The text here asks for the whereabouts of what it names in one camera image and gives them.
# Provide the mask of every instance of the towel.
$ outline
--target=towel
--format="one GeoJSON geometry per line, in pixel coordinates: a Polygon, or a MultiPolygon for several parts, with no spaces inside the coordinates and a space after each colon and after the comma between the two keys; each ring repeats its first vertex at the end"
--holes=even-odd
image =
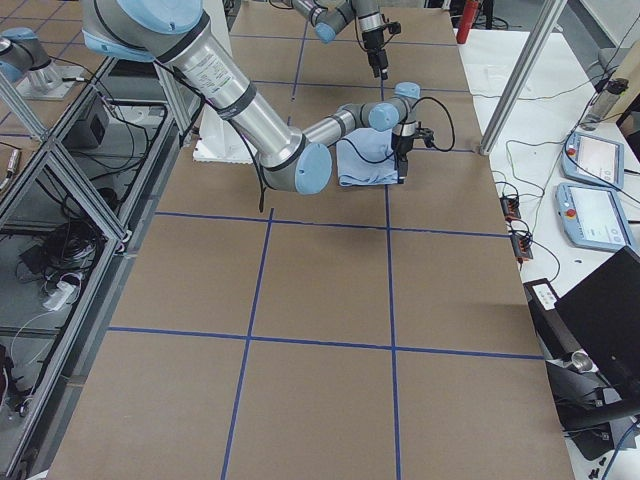
{"type": "MultiPolygon", "coordinates": [[[[391,154],[391,130],[378,132],[373,128],[360,128],[344,138],[349,139],[367,160],[380,161],[391,154]]],[[[343,187],[398,183],[393,156],[382,163],[367,163],[358,156],[353,146],[344,140],[336,144],[336,153],[338,181],[343,187]]]]}

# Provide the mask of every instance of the white table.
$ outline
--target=white table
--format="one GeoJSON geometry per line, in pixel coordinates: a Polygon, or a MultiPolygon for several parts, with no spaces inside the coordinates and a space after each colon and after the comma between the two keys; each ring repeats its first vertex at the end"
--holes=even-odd
{"type": "MultiPolygon", "coordinates": [[[[489,97],[501,94],[527,35],[525,32],[486,30],[472,30],[470,32],[467,43],[460,46],[460,53],[473,94],[489,97]]],[[[594,93],[593,86],[588,82],[587,75],[564,37],[559,33],[552,34],[520,94],[520,98],[552,96],[581,84],[584,85],[575,91],[554,99],[519,100],[516,103],[505,129],[490,155],[492,169],[496,172],[494,173],[496,181],[504,180],[502,176],[504,174],[506,180],[513,183],[521,195],[539,195],[540,190],[519,182],[513,177],[505,148],[506,142],[520,140],[536,144],[563,140],[580,118],[583,109],[594,93]]],[[[483,132],[497,103],[498,98],[474,97],[478,122],[483,132]]],[[[600,124],[591,133],[623,143],[625,145],[625,167],[636,171],[640,170],[640,164],[615,123],[600,124]]],[[[550,249],[558,257],[561,269],[553,286],[562,296],[612,254],[576,248],[571,245],[563,232],[554,199],[555,186],[568,181],[562,176],[559,164],[556,164],[562,145],[547,144],[530,147],[510,143],[509,148],[513,156],[513,168],[518,177],[541,186],[544,186],[548,180],[546,193],[541,203],[533,197],[522,197],[520,211],[523,219],[533,229],[535,212],[539,204],[534,240],[550,249]]],[[[640,177],[625,175],[624,190],[630,195],[640,198],[640,177]]],[[[502,191],[502,185],[498,185],[498,191],[502,191]]],[[[512,190],[507,188],[506,193],[511,192],[512,190]]],[[[622,195],[620,198],[627,218],[640,219],[640,205],[634,204],[622,195]]],[[[638,240],[640,229],[636,227],[633,233],[638,240]]],[[[533,246],[533,255],[534,260],[525,262],[523,265],[522,281],[526,282],[543,277],[552,278],[557,269],[553,257],[537,245],[533,246]]],[[[599,467],[596,462],[586,461],[572,442],[568,441],[567,445],[572,457],[576,479],[583,480],[591,472],[591,469],[599,467]]],[[[600,467],[600,475],[603,471],[604,469],[600,467]]],[[[608,480],[637,479],[638,472],[640,472],[640,450],[621,452],[608,480]]]]}

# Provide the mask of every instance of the cable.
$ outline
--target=cable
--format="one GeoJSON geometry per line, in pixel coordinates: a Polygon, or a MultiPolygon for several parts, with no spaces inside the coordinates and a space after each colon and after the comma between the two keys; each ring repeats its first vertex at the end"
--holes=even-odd
{"type": "MultiPolygon", "coordinates": [[[[80,64],[80,63],[77,63],[77,62],[74,62],[74,61],[72,61],[72,60],[66,60],[66,59],[64,59],[64,58],[54,57],[53,55],[49,55],[49,56],[50,56],[52,59],[54,59],[54,60],[58,60],[59,62],[69,63],[69,64],[71,64],[71,65],[75,65],[75,66],[77,66],[77,67],[84,68],[87,72],[89,72],[89,75],[91,75],[91,79],[92,79],[92,80],[95,80],[95,82],[96,82],[96,83],[99,83],[99,84],[102,86],[102,88],[103,88],[103,89],[104,89],[104,91],[107,93],[107,95],[109,95],[109,97],[111,98],[111,100],[112,100],[112,101],[113,101],[113,100],[115,100],[115,99],[114,99],[114,97],[113,97],[113,95],[111,94],[111,92],[110,92],[110,91],[109,91],[109,89],[107,88],[107,86],[104,84],[104,82],[102,81],[102,79],[101,79],[98,75],[96,75],[96,73],[95,73],[95,72],[93,72],[93,71],[92,71],[92,70],[90,70],[89,68],[85,67],[84,65],[82,65],[82,64],[80,64]]],[[[95,88],[95,85],[93,85],[92,83],[87,82],[87,84],[88,84],[90,87],[95,88]]],[[[100,92],[100,91],[99,91],[99,90],[97,90],[97,89],[96,89],[96,91],[98,92],[98,95],[100,96],[100,98],[101,98],[103,101],[106,101],[106,99],[102,96],[102,92],[100,92]]],[[[108,103],[108,105],[105,105],[105,106],[107,107],[107,111],[109,111],[109,113],[113,116],[113,118],[115,118],[116,120],[119,120],[119,121],[121,121],[122,123],[124,123],[125,125],[127,125],[127,128],[128,128],[128,127],[134,127],[134,128],[142,129],[142,130],[145,132],[145,138],[146,138],[147,142],[149,141],[149,137],[148,137],[148,135],[147,135],[147,133],[146,133],[146,129],[145,129],[143,126],[141,126],[141,125],[136,125],[135,123],[128,122],[128,121],[127,121],[127,120],[125,120],[124,118],[120,118],[120,117],[118,117],[118,116],[115,114],[115,112],[114,112],[114,111],[112,111],[112,110],[109,108],[109,105],[111,105],[111,104],[110,104],[109,102],[107,102],[107,103],[108,103]]],[[[121,110],[119,107],[118,107],[118,109],[120,110],[120,114],[122,115],[122,117],[124,117],[124,113],[122,112],[122,110],[121,110]]],[[[133,133],[131,133],[131,131],[130,131],[130,130],[129,130],[129,134],[131,135],[131,138],[132,138],[132,141],[133,141],[133,133]]]]}
{"type": "Polygon", "coordinates": [[[278,10],[293,10],[293,7],[279,7],[273,3],[273,0],[269,0],[269,5],[278,10]]]}
{"type": "Polygon", "coordinates": [[[13,148],[15,150],[20,150],[20,147],[16,147],[15,145],[12,145],[11,143],[0,142],[0,145],[4,145],[5,147],[13,148]]]}
{"type": "Polygon", "coordinates": [[[20,336],[20,334],[21,334],[24,330],[26,330],[26,328],[27,328],[29,325],[31,325],[33,322],[35,322],[35,321],[36,321],[36,320],[38,320],[39,318],[45,317],[45,316],[50,315],[50,314],[52,314],[52,313],[55,313],[55,312],[54,312],[54,311],[51,311],[51,312],[44,312],[44,313],[41,313],[41,314],[39,314],[39,315],[36,315],[36,316],[35,316],[35,317],[33,317],[31,320],[29,320],[29,321],[27,321],[26,323],[24,323],[24,324],[22,325],[22,327],[20,327],[20,328],[18,329],[18,331],[16,332],[16,334],[15,334],[15,335],[13,336],[13,338],[11,339],[11,344],[10,344],[10,346],[9,346],[9,357],[11,357],[11,358],[15,358],[15,356],[13,355],[13,347],[14,347],[14,344],[15,344],[15,342],[16,342],[16,339],[20,336]]]}
{"type": "Polygon", "coordinates": [[[432,102],[437,103],[438,105],[440,105],[440,107],[442,107],[442,109],[444,110],[444,113],[447,115],[447,118],[449,119],[449,125],[451,126],[451,145],[448,148],[439,148],[435,143],[433,143],[433,148],[435,148],[439,152],[450,152],[451,150],[453,150],[453,147],[455,147],[456,145],[456,128],[453,125],[453,119],[451,118],[449,109],[447,109],[444,103],[442,103],[440,100],[434,97],[419,98],[418,101],[413,104],[413,108],[415,109],[418,106],[418,104],[424,100],[431,100],[432,102]]]}
{"type": "Polygon", "coordinates": [[[611,62],[613,62],[613,60],[616,58],[616,55],[618,55],[618,52],[620,51],[620,48],[622,47],[622,44],[624,43],[624,41],[627,39],[627,37],[631,33],[631,30],[633,30],[633,27],[636,26],[636,23],[638,23],[638,20],[640,20],[640,14],[638,14],[638,16],[636,17],[635,21],[631,24],[631,26],[629,27],[629,30],[627,30],[627,33],[624,34],[624,37],[622,37],[622,40],[620,40],[620,43],[618,44],[618,46],[616,47],[615,51],[613,52],[613,55],[611,56],[611,58],[609,59],[607,64],[604,66],[604,72],[602,73],[602,75],[600,75],[601,79],[604,78],[609,73],[609,65],[611,65],[611,62]]]}
{"type": "MultiPolygon", "coordinates": [[[[563,90],[562,92],[558,92],[555,93],[553,95],[549,95],[549,96],[541,96],[541,97],[531,97],[531,98],[518,98],[518,100],[523,100],[523,101],[535,101],[535,100],[552,100],[554,98],[557,98],[561,95],[564,95],[566,93],[571,93],[574,92],[576,90],[578,90],[581,87],[584,87],[585,85],[588,85],[589,83],[591,83],[593,80],[595,80],[596,78],[601,77],[601,75],[594,75],[593,77],[589,78],[586,82],[582,82],[580,85],[570,88],[569,90],[563,90]]],[[[482,98],[501,98],[502,95],[484,95],[482,93],[471,93],[471,96],[473,97],[482,97],[482,98]]]]}
{"type": "MultiPolygon", "coordinates": [[[[155,61],[154,64],[157,65],[158,67],[162,68],[163,70],[169,72],[173,76],[173,78],[176,79],[176,81],[178,83],[180,83],[181,85],[186,87],[188,90],[190,90],[194,95],[199,97],[200,100],[203,103],[205,103],[207,106],[211,107],[214,111],[217,110],[215,105],[211,102],[211,100],[209,100],[201,92],[199,92],[197,89],[195,89],[194,87],[189,85],[187,82],[185,82],[172,69],[162,65],[158,61],[155,61]]],[[[264,211],[265,192],[267,191],[267,187],[269,187],[269,185],[265,182],[264,175],[260,171],[260,165],[258,164],[258,160],[256,159],[255,155],[253,154],[253,151],[251,150],[251,147],[249,146],[249,142],[247,142],[247,140],[244,138],[244,135],[242,135],[242,133],[240,132],[238,127],[234,124],[234,122],[228,121],[228,123],[236,131],[236,133],[240,137],[240,140],[242,140],[242,143],[244,144],[245,148],[247,149],[247,152],[249,153],[249,157],[251,158],[251,163],[253,163],[253,167],[254,167],[254,169],[256,171],[256,175],[258,176],[258,184],[259,184],[259,187],[260,187],[260,201],[258,203],[258,209],[260,210],[260,213],[262,213],[264,211]]]]}
{"type": "Polygon", "coordinates": [[[558,270],[556,271],[556,274],[553,276],[553,278],[551,280],[549,280],[549,283],[555,282],[556,279],[558,278],[558,276],[560,275],[560,268],[561,268],[560,259],[558,259],[558,257],[556,256],[555,253],[553,253],[551,250],[549,250],[547,247],[545,247],[541,243],[536,242],[533,239],[531,240],[531,243],[533,243],[535,245],[538,245],[540,248],[542,248],[543,250],[547,251],[549,253],[549,255],[551,255],[553,257],[553,259],[556,261],[556,264],[558,266],[558,270]]]}
{"type": "Polygon", "coordinates": [[[229,121],[229,125],[231,125],[231,127],[236,131],[236,133],[240,137],[240,140],[242,140],[242,143],[247,149],[247,152],[249,152],[249,156],[251,157],[251,163],[253,164],[253,168],[256,171],[256,175],[258,176],[258,184],[260,185],[260,200],[258,201],[258,210],[260,211],[260,213],[262,213],[264,212],[264,197],[265,197],[265,192],[267,191],[264,175],[260,171],[260,165],[258,165],[258,160],[253,154],[253,151],[251,150],[251,147],[249,146],[249,142],[247,142],[247,139],[244,138],[244,135],[242,135],[242,132],[240,132],[240,130],[238,129],[238,127],[235,125],[234,122],[229,121]]]}
{"type": "Polygon", "coordinates": [[[393,157],[396,153],[396,151],[392,151],[389,155],[387,155],[386,157],[384,157],[382,160],[369,160],[367,158],[365,158],[361,153],[360,150],[358,150],[358,147],[356,147],[353,142],[351,140],[349,140],[348,138],[341,138],[340,140],[338,140],[338,142],[347,142],[349,145],[351,145],[351,148],[353,148],[353,150],[356,152],[356,155],[358,155],[358,157],[360,157],[364,162],[369,163],[371,165],[379,165],[381,163],[386,162],[387,160],[389,160],[391,157],[393,157]]]}
{"type": "Polygon", "coordinates": [[[622,444],[627,439],[627,437],[629,435],[631,435],[631,432],[633,432],[633,430],[638,428],[639,426],[640,426],[640,420],[636,420],[636,422],[634,424],[632,424],[627,429],[626,432],[624,432],[622,437],[620,437],[620,441],[618,442],[618,444],[616,445],[615,450],[613,451],[613,455],[611,456],[611,460],[609,460],[609,464],[607,465],[607,468],[605,469],[604,473],[602,474],[602,479],[601,480],[607,480],[607,475],[609,475],[609,472],[611,471],[611,467],[613,466],[613,462],[615,461],[616,457],[618,456],[618,453],[620,453],[620,449],[622,448],[622,444]]]}
{"type": "Polygon", "coordinates": [[[537,189],[539,189],[542,192],[542,195],[544,195],[544,188],[543,187],[541,187],[537,183],[530,182],[529,180],[525,180],[523,178],[518,177],[518,175],[516,175],[515,165],[513,163],[513,155],[511,153],[511,149],[509,148],[509,144],[510,143],[517,143],[519,145],[526,145],[528,147],[541,147],[542,145],[560,145],[565,141],[566,141],[566,139],[560,140],[558,142],[549,141],[549,142],[540,142],[540,143],[528,143],[528,142],[523,142],[521,140],[507,140],[507,142],[505,143],[505,148],[507,150],[507,161],[509,162],[509,166],[511,167],[511,174],[513,175],[513,178],[515,178],[519,182],[526,183],[527,185],[531,185],[533,187],[536,187],[537,189]]]}

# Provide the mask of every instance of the blue tape line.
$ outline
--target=blue tape line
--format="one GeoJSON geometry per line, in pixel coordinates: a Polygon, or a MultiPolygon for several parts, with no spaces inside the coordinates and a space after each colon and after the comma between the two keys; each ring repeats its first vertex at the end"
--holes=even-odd
{"type": "MultiPolygon", "coordinates": [[[[81,23],[81,22],[82,22],[82,20],[76,20],[76,19],[74,19],[74,18],[51,18],[51,17],[46,18],[46,19],[44,19],[44,20],[45,20],[45,21],[47,21],[47,20],[55,20],[56,22],[78,22],[78,23],[81,23]]],[[[15,18],[16,20],[36,20],[36,21],[37,21],[37,20],[43,20],[42,18],[35,18],[35,17],[14,17],[14,18],[15,18]]]]}
{"type": "Polygon", "coordinates": [[[151,333],[155,335],[172,335],[176,337],[204,337],[204,338],[222,338],[225,340],[246,340],[245,335],[235,335],[233,333],[214,333],[214,332],[189,332],[184,330],[166,330],[157,328],[141,328],[141,327],[121,327],[117,325],[109,326],[111,332],[127,332],[127,333],[151,333]]]}
{"type": "Polygon", "coordinates": [[[27,3],[28,0],[22,0],[22,2],[20,3],[20,5],[18,5],[16,8],[14,8],[11,12],[9,12],[9,15],[7,15],[6,17],[4,17],[2,20],[0,20],[0,25],[2,25],[5,20],[7,20],[8,18],[13,17],[13,14],[16,13],[18,10],[20,10],[25,3],[27,3]]]}
{"type": "Polygon", "coordinates": [[[393,258],[391,248],[391,208],[388,185],[384,186],[384,203],[387,222],[387,278],[389,281],[389,324],[391,327],[391,377],[393,383],[393,425],[396,448],[396,480],[402,480],[402,454],[400,449],[400,406],[398,401],[398,365],[396,355],[396,315],[393,297],[393,258]]]}
{"type": "Polygon", "coordinates": [[[399,352],[434,353],[438,355],[456,355],[463,357],[508,358],[514,360],[544,360],[542,355],[520,353],[480,352],[474,350],[450,350],[446,348],[396,347],[399,352]]]}
{"type": "Polygon", "coordinates": [[[78,32],[78,33],[76,33],[76,34],[73,36],[73,38],[71,39],[71,41],[69,41],[69,42],[67,43],[67,45],[66,45],[62,50],[60,50],[60,53],[59,53],[57,56],[58,56],[59,58],[62,58],[62,56],[64,55],[64,53],[67,51],[67,49],[68,49],[71,45],[78,45],[78,43],[76,43],[76,38],[78,38],[81,34],[82,34],[82,32],[81,32],[81,31],[80,31],[80,32],[78,32]]]}
{"type": "Polygon", "coordinates": [[[51,13],[51,15],[49,15],[47,18],[45,18],[45,19],[44,19],[44,22],[42,22],[42,25],[40,25],[38,28],[36,28],[36,29],[34,30],[34,33],[38,33],[38,30],[40,30],[42,27],[44,27],[44,26],[45,26],[45,24],[46,24],[49,20],[51,20],[51,19],[53,18],[53,16],[54,16],[56,13],[58,13],[58,12],[60,11],[60,9],[61,9],[62,7],[64,7],[64,5],[65,5],[65,4],[64,4],[64,2],[60,2],[60,5],[58,6],[58,8],[56,8],[56,9],[51,13]]]}
{"type": "Polygon", "coordinates": [[[271,226],[273,220],[273,208],[269,212],[269,223],[267,223],[267,231],[264,236],[264,245],[262,247],[262,258],[260,259],[260,269],[258,270],[258,279],[256,280],[256,291],[253,296],[253,305],[251,306],[251,317],[249,318],[249,327],[247,329],[247,339],[244,344],[244,353],[242,354],[242,366],[240,367],[240,376],[238,378],[238,386],[236,388],[236,398],[233,402],[233,413],[231,415],[231,425],[229,426],[229,436],[227,437],[227,446],[224,452],[224,463],[222,464],[221,480],[227,478],[229,469],[229,459],[231,458],[231,446],[233,444],[233,434],[236,428],[236,420],[238,418],[238,408],[240,407],[240,397],[242,395],[242,384],[244,383],[244,375],[247,369],[247,360],[249,358],[249,346],[251,344],[251,334],[253,332],[253,324],[258,309],[258,299],[260,298],[260,287],[262,286],[262,276],[264,274],[264,266],[267,260],[267,251],[269,249],[269,237],[271,236],[271,226]]]}
{"type": "MultiPolygon", "coordinates": [[[[304,36],[307,36],[307,28],[309,27],[309,22],[305,22],[304,24],[304,36]]],[[[300,81],[300,72],[302,71],[302,60],[304,57],[304,43],[306,39],[302,38],[302,43],[300,44],[300,53],[298,54],[298,64],[296,65],[296,76],[293,80],[293,91],[291,92],[291,98],[296,98],[296,91],[298,90],[298,82],[300,81]]]]}
{"type": "Polygon", "coordinates": [[[0,137],[14,137],[14,138],[29,138],[31,139],[31,135],[27,135],[26,133],[0,133],[0,137]]]}

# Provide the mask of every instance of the metal frame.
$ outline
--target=metal frame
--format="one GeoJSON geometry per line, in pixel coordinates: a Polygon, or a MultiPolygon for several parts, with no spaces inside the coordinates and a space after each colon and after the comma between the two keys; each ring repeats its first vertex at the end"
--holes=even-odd
{"type": "Polygon", "coordinates": [[[9,109],[20,119],[24,126],[29,130],[31,136],[44,141],[49,136],[49,132],[38,116],[33,113],[31,107],[23,100],[18,91],[7,80],[7,77],[0,72],[0,98],[2,98],[9,109]]]}
{"type": "MultiPolygon", "coordinates": [[[[101,295],[100,292],[113,292],[114,289],[120,289],[122,286],[121,280],[119,280],[117,276],[114,277],[113,272],[118,273],[122,271],[120,263],[123,258],[115,257],[114,255],[121,246],[121,240],[126,236],[128,222],[131,221],[132,217],[139,214],[136,212],[144,211],[145,213],[149,213],[147,204],[150,201],[157,202],[157,198],[151,200],[145,199],[143,200],[145,205],[144,210],[139,210],[139,202],[142,198],[143,191],[153,188],[153,185],[149,186],[149,178],[156,175],[155,172],[159,169],[165,173],[170,171],[167,170],[165,164],[170,163],[172,165],[173,162],[170,161],[170,157],[177,156],[180,145],[176,124],[179,125],[180,131],[187,136],[191,126],[189,108],[193,108],[194,105],[197,106],[199,103],[196,101],[199,99],[196,98],[191,102],[191,105],[187,105],[188,101],[182,95],[175,81],[172,78],[165,79],[163,90],[170,106],[170,108],[167,109],[167,117],[162,126],[159,127],[160,131],[156,141],[151,147],[148,161],[140,167],[129,198],[122,205],[119,215],[116,216],[80,168],[78,162],[62,144],[62,139],[73,123],[77,120],[87,103],[92,101],[95,95],[95,88],[100,88],[100,85],[104,86],[100,77],[108,74],[113,66],[115,66],[115,63],[116,61],[114,59],[107,59],[102,63],[96,72],[96,76],[90,80],[92,85],[85,86],[69,108],[63,113],[56,125],[51,129],[47,129],[29,104],[24,101],[16,89],[0,73],[0,99],[6,102],[11,111],[16,114],[24,124],[30,135],[40,141],[39,148],[32,154],[30,161],[16,178],[15,183],[8,189],[6,194],[0,198],[0,226],[5,225],[10,220],[11,215],[20,202],[25,199],[30,189],[33,188],[35,179],[45,169],[48,169],[61,185],[64,186],[74,201],[87,213],[106,238],[101,256],[97,259],[95,268],[84,287],[82,296],[76,302],[74,310],[72,311],[73,313],[70,314],[70,317],[67,319],[68,325],[66,331],[61,334],[61,337],[58,337],[59,343],[56,345],[55,350],[53,350],[51,361],[43,373],[44,376],[42,377],[40,387],[36,391],[35,398],[30,404],[30,412],[28,416],[23,419],[20,429],[11,436],[11,444],[4,445],[4,448],[8,449],[8,453],[10,454],[8,458],[11,459],[8,465],[3,464],[0,466],[0,470],[2,471],[8,467],[7,472],[4,473],[13,471],[22,460],[27,451],[27,447],[37,443],[37,439],[32,438],[34,434],[43,435],[40,431],[40,428],[43,427],[39,426],[41,416],[46,412],[46,415],[51,417],[51,408],[55,408],[48,407],[50,397],[53,396],[51,401],[56,403],[60,401],[60,397],[68,396],[66,390],[63,390],[63,394],[60,395],[60,374],[63,368],[68,365],[72,350],[83,349],[82,345],[77,344],[80,332],[86,330],[93,331],[93,324],[95,322],[104,322],[104,318],[107,318],[105,312],[111,312],[111,310],[105,310],[105,307],[99,304],[97,297],[101,295]]],[[[145,230],[147,226],[145,222],[141,222],[142,230],[145,230]]],[[[134,238],[138,238],[139,235],[141,235],[139,232],[134,232],[134,238]]],[[[111,299],[105,299],[105,304],[110,305],[109,308],[111,309],[115,305],[111,299]]],[[[30,329],[24,333],[26,334],[24,335],[25,338],[40,338],[43,332],[37,329],[30,329]]],[[[97,350],[97,345],[91,348],[92,351],[97,350]]],[[[69,413],[71,407],[67,404],[62,404],[62,408],[65,412],[69,413]]],[[[46,435],[44,436],[45,441],[48,440],[48,437],[46,435]]]]}
{"type": "Polygon", "coordinates": [[[482,142],[480,143],[479,152],[481,155],[489,155],[498,141],[498,137],[518,100],[518,96],[522,92],[527,78],[529,78],[531,70],[533,70],[542,49],[547,43],[549,35],[556,26],[566,3],[567,0],[545,1],[542,11],[540,12],[540,17],[527,38],[527,42],[520,53],[513,73],[507,81],[504,92],[502,92],[498,106],[493,112],[491,120],[489,120],[485,134],[482,137],[482,142]]]}

